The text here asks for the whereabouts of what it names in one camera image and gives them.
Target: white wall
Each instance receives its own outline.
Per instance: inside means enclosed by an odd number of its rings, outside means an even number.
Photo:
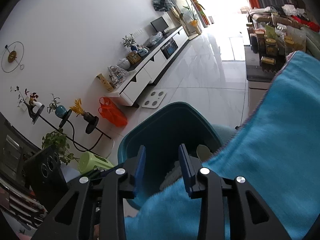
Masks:
[[[38,147],[42,136],[53,129],[41,119],[32,125],[27,111],[17,108],[18,95],[10,92],[10,86],[37,92],[46,106],[50,93],[60,97],[66,108],[81,98],[84,110],[100,117],[99,98],[106,93],[95,76],[129,52],[122,37],[142,28],[136,40],[143,43],[154,32],[150,22],[160,16],[174,27],[167,13],[154,11],[151,0],[21,0],[0,31],[0,48],[21,41],[25,68],[0,72],[0,112]],[[43,111],[43,116],[56,126],[60,123],[54,113]],[[85,134],[87,122],[81,116],[72,114],[70,120],[76,140],[90,147],[100,133]],[[100,117],[98,127],[108,131],[110,123]],[[68,124],[64,129],[72,135]],[[108,151],[108,142],[103,138],[98,148]]]

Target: blue fabric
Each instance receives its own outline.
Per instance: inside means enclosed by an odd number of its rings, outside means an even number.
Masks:
[[[320,213],[319,139],[320,62],[296,52],[256,113],[204,166],[229,179],[244,176],[300,240]],[[180,179],[125,219],[127,239],[196,240],[200,206]]]

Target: green stool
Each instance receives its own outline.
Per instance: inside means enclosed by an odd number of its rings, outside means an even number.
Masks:
[[[101,167],[108,170],[113,168],[114,165],[105,158],[97,156],[91,152],[84,152],[80,157],[78,167],[80,173],[85,174],[96,167]]]

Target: trash bin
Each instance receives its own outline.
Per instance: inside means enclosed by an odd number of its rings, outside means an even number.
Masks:
[[[146,147],[146,164],[142,186],[129,204],[136,209],[145,203],[159,187],[166,174],[178,160],[178,147],[184,143],[191,156],[197,157],[199,144],[206,145],[212,153],[234,134],[235,129],[217,126],[222,137],[192,106],[184,102],[169,104],[136,128],[122,140],[118,149],[118,163],[138,154],[140,145]]]

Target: red plastic bag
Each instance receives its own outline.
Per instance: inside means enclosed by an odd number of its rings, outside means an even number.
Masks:
[[[100,105],[101,107],[99,107],[98,111],[103,118],[106,118],[117,127],[127,125],[128,120],[124,113],[121,112],[110,98],[100,98]]]

